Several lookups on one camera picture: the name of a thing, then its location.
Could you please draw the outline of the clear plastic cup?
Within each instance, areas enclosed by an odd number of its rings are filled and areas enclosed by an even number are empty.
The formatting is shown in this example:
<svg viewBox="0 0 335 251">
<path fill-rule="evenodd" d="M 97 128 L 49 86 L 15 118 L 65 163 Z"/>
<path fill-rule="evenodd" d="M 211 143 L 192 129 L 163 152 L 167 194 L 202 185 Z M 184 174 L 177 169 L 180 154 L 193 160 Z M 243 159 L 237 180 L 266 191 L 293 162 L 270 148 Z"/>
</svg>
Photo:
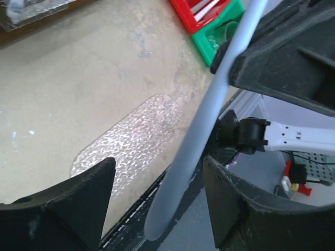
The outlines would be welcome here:
<svg viewBox="0 0 335 251">
<path fill-rule="evenodd" d="M 233 37 L 238 25 L 238 22 L 230 21 L 213 30 L 213 33 L 209 36 L 209 42 L 213 47 L 215 53 L 218 51 L 222 44 L 224 44 L 226 41 L 230 40 Z"/>
</svg>

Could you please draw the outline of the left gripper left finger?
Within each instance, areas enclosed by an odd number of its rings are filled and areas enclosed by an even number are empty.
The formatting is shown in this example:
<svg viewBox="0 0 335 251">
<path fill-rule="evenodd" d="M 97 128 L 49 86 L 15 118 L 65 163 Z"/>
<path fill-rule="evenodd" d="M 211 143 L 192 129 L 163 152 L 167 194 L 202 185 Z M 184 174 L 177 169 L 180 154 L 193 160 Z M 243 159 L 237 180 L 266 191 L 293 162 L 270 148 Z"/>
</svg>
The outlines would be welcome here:
<svg viewBox="0 0 335 251">
<path fill-rule="evenodd" d="M 98 250 L 116 161 L 1 204 L 1 250 Z"/>
</svg>

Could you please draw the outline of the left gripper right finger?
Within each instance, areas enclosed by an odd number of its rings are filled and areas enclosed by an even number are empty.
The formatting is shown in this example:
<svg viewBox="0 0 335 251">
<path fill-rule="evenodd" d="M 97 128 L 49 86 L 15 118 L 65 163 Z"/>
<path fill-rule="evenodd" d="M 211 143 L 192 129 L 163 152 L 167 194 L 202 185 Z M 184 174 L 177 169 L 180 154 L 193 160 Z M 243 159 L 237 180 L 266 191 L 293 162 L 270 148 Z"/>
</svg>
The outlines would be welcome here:
<svg viewBox="0 0 335 251">
<path fill-rule="evenodd" d="M 284 199 L 241 179 L 214 158 L 203 175 L 219 250 L 334 250 L 334 205 Z"/>
</svg>

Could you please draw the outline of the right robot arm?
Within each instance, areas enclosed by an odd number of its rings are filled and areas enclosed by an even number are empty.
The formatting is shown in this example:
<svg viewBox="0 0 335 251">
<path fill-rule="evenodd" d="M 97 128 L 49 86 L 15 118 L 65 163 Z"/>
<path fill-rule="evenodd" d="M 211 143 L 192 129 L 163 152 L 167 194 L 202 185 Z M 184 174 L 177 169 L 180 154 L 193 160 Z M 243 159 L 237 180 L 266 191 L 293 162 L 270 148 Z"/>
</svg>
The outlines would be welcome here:
<svg viewBox="0 0 335 251">
<path fill-rule="evenodd" d="M 261 18 L 228 73 L 231 86 L 334 117 L 334 1 L 282 1 Z M 223 147 L 334 154 L 334 126 L 320 129 L 259 118 L 217 119 Z"/>
</svg>

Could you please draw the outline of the clear acrylic toothbrush holder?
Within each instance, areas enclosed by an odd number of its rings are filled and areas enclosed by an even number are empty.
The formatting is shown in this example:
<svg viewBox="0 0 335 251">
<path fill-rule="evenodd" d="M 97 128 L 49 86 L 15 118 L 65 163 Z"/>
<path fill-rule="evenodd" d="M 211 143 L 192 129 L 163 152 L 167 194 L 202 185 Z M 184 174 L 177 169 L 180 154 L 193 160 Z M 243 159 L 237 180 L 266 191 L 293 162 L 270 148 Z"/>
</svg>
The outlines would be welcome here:
<svg viewBox="0 0 335 251">
<path fill-rule="evenodd" d="M 69 7 L 72 0 L 1 1 L 1 27 L 10 32 L 56 14 Z"/>
</svg>

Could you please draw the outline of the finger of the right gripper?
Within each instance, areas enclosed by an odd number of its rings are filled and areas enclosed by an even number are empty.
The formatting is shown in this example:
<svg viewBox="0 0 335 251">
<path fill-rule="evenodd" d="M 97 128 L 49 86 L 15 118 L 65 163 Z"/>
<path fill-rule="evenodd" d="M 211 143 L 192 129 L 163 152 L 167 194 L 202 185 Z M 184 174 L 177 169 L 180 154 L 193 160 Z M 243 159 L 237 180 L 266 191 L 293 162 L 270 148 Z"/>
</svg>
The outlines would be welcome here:
<svg viewBox="0 0 335 251">
<path fill-rule="evenodd" d="M 281 1 L 235 60 L 230 85 L 334 116 L 334 1 Z"/>
</svg>

